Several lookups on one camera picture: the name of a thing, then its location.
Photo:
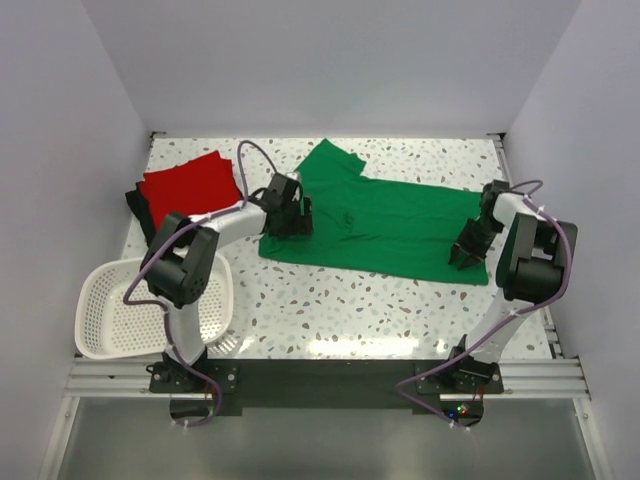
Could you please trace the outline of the green t shirt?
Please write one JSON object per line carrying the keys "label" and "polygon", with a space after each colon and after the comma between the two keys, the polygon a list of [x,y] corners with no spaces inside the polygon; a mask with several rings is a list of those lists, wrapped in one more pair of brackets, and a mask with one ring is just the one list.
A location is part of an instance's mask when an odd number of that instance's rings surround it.
{"label": "green t shirt", "polygon": [[485,286],[486,266],[448,260],[466,221],[479,214],[477,192],[373,179],[365,161],[322,140],[297,166],[312,201],[309,236],[264,235],[269,260]]}

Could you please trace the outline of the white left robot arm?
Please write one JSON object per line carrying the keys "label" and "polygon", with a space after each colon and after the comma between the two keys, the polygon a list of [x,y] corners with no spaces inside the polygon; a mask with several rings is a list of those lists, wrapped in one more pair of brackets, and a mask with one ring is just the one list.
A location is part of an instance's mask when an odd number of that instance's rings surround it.
{"label": "white left robot arm", "polygon": [[308,237],[313,233],[312,202],[297,172],[275,173],[270,183],[233,206],[192,219],[169,214],[140,266],[141,279],[159,306],[167,355],[175,362],[171,378],[185,392],[200,390],[207,368],[198,362],[206,345],[198,302],[217,250],[245,237]]}

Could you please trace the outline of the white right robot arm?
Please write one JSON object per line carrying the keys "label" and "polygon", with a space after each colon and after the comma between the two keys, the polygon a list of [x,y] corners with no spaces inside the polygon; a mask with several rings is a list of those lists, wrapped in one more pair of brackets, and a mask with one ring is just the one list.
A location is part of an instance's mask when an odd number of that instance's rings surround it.
{"label": "white right robot arm", "polygon": [[561,298],[568,286],[578,228],[536,207],[526,193],[494,180],[483,187],[480,214],[469,219],[451,247],[449,262],[478,266],[496,236],[506,240],[494,273],[497,292],[480,323],[452,348],[437,377],[466,393],[496,380],[507,344],[533,312]]}

